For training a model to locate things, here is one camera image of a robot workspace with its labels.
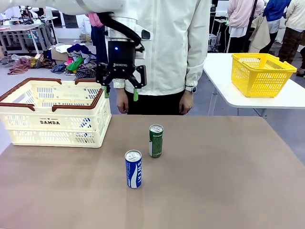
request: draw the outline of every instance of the floor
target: floor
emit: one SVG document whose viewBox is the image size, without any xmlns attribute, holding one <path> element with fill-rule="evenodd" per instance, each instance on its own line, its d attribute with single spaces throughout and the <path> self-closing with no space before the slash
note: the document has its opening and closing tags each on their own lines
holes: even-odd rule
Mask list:
<svg viewBox="0 0 305 229">
<path fill-rule="evenodd" d="M 70 40 L 61 41 L 66 44 L 73 44 Z M 94 47 L 90 44 L 89 49 L 93 52 Z M 273 50 L 277 55 L 280 44 L 276 43 L 273 46 Z M 298 53 L 293 62 L 295 67 L 300 67 L 301 56 Z M 62 80 L 74 80 L 73 76 L 65 76 L 64 74 L 56 75 L 51 73 L 47 69 L 33 69 L 29 70 L 21 75 L 7 75 L 9 67 L 0 65 L 0 94 L 7 92 L 10 88 L 29 77 L 43 77 L 43 78 L 60 78 Z M 305 87 L 305 79 L 297 76 L 292 76 L 292 80 Z M 189 115 L 207 115 L 211 94 L 213 90 L 212 83 L 208 80 L 208 77 L 203 74 L 198 84 L 198 92 L 195 95 L 195 107 L 189 113 Z M 111 93 L 111 108 L 113 114 L 118 114 L 116 108 L 116 95 Z M 251 109 L 239 109 L 232 108 L 226 104 L 221 96 L 218 97 L 214 115 L 246 115 L 257 116 L 257 114 Z M 267 122 L 270 126 L 280 135 L 280 137 L 290 146 L 296 156 L 305 164 L 305 110 L 270 110 L 268 113 Z M 1 144 L 0 153 L 11 143 L 8 133 L 5 131 L 3 124 L 0 122 Z"/>
</svg>

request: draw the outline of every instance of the green can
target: green can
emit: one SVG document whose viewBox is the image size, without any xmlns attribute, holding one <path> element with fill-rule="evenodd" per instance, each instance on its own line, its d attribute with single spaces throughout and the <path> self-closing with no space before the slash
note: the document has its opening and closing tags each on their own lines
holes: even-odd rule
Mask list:
<svg viewBox="0 0 305 229">
<path fill-rule="evenodd" d="M 158 158 L 162 154 L 163 126 L 154 124 L 149 127 L 149 155 Z"/>
</svg>

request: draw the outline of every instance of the white jacket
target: white jacket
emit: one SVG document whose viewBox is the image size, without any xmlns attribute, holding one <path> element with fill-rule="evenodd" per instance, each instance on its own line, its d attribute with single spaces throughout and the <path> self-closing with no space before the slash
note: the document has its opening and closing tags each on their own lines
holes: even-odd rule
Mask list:
<svg viewBox="0 0 305 229">
<path fill-rule="evenodd" d="M 288 6 L 286 16 L 287 27 L 305 30 L 305 0 L 292 0 Z"/>
<path fill-rule="evenodd" d="M 142 0 L 139 1 L 138 24 L 153 33 L 145 41 L 147 85 L 142 95 L 167 95 L 196 86 L 207 55 L 210 0 Z M 134 73 L 140 81 L 140 75 Z M 133 93 L 129 81 L 114 80 L 115 88 Z"/>
</svg>

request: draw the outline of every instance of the blue can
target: blue can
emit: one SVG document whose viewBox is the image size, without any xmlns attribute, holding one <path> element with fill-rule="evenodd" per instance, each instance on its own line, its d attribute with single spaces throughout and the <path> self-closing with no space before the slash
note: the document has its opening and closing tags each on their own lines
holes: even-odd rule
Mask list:
<svg viewBox="0 0 305 229">
<path fill-rule="evenodd" d="M 125 154 L 127 185 L 138 188 L 142 183 L 142 154 L 138 150 L 129 150 Z"/>
</svg>

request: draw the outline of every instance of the clothing pile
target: clothing pile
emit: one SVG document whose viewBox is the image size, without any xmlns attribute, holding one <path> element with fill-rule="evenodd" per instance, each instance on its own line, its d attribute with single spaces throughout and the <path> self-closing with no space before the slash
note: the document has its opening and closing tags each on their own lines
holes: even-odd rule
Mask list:
<svg viewBox="0 0 305 229">
<path fill-rule="evenodd" d="M 85 45 L 75 44 L 67 49 L 69 59 L 56 65 L 51 72 L 76 76 L 78 79 L 94 78 L 96 71 L 96 56 Z"/>
<path fill-rule="evenodd" d="M 45 59 L 43 54 L 40 54 L 39 56 L 37 56 L 35 58 L 19 57 L 16 55 L 15 58 L 17 59 L 17 61 L 13 64 L 12 68 L 10 68 L 8 75 L 23 74 L 31 68 L 51 69 L 55 65 L 54 61 Z"/>
</svg>

